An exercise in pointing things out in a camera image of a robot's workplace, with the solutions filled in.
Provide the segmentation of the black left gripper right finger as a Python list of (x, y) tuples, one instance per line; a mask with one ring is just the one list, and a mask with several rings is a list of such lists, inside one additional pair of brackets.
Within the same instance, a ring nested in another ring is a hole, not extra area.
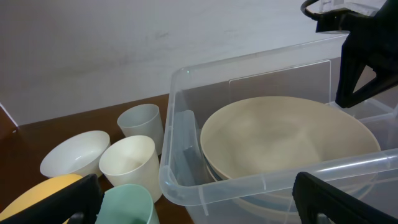
[(301, 222), (318, 223), (324, 214), (334, 223), (397, 224), (394, 218), (352, 197), (308, 172), (295, 177), (292, 195)]

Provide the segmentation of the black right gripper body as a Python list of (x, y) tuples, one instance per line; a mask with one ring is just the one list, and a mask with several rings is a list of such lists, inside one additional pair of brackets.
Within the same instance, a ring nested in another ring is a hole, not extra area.
[(397, 66), (397, 0), (387, 0), (374, 16), (349, 9), (322, 13), (316, 31), (348, 34), (341, 50), (343, 63)]

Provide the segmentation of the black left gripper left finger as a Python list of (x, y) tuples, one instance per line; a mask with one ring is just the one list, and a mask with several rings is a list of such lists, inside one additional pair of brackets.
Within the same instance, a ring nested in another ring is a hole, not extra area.
[(95, 223), (103, 197), (98, 176), (88, 174), (1, 223)]

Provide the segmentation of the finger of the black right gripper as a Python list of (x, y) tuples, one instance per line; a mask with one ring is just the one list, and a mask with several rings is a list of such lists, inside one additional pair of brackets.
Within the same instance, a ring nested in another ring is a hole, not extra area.
[[(376, 76), (355, 91), (365, 67), (372, 68)], [(366, 62), (357, 58), (342, 58), (335, 101), (342, 108), (350, 108), (395, 86), (397, 86), (397, 62)]]

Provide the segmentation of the small yellow bowl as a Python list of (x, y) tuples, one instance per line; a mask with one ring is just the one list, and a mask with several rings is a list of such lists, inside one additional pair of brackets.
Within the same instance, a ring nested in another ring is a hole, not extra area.
[(51, 196), (52, 194), (64, 189), (83, 177), (77, 174), (67, 174), (52, 177), (46, 181), (39, 183), (28, 191), (24, 192), (16, 198), (1, 212), (1, 221), (9, 218), (33, 204)]

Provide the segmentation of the mint green plastic cup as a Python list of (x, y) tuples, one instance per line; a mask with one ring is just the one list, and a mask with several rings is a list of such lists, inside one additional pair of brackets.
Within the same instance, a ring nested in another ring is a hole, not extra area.
[(125, 184), (104, 193), (95, 224), (159, 224), (150, 192), (141, 185)]

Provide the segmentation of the small white bowl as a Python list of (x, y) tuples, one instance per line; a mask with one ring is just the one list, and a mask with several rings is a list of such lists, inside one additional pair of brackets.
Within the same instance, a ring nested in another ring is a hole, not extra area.
[(60, 143), (44, 157), (40, 173), (48, 178), (67, 174), (101, 177), (99, 161), (110, 145), (110, 136), (104, 131), (78, 134)]

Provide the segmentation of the cream plastic cup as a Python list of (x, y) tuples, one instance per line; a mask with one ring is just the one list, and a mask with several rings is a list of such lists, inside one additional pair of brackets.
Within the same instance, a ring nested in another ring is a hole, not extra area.
[(149, 191), (154, 202), (162, 196), (160, 162), (155, 142), (148, 136), (130, 136), (111, 145), (102, 154), (99, 169), (115, 187), (141, 185)]

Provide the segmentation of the cream white bowl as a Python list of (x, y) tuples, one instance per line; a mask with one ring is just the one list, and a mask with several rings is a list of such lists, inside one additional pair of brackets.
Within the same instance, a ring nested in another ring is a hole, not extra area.
[(324, 103), (288, 96), (248, 98), (224, 106), (206, 120), (200, 144), (210, 166), (225, 179), (381, 150), (356, 118)]

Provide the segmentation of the grey plastic cup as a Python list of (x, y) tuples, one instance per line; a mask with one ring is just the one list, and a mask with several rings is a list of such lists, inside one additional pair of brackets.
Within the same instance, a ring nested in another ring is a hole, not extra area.
[(157, 105), (143, 104), (130, 108), (119, 116), (117, 124), (125, 137), (136, 135), (150, 137), (155, 142), (157, 155), (161, 155), (164, 129)]

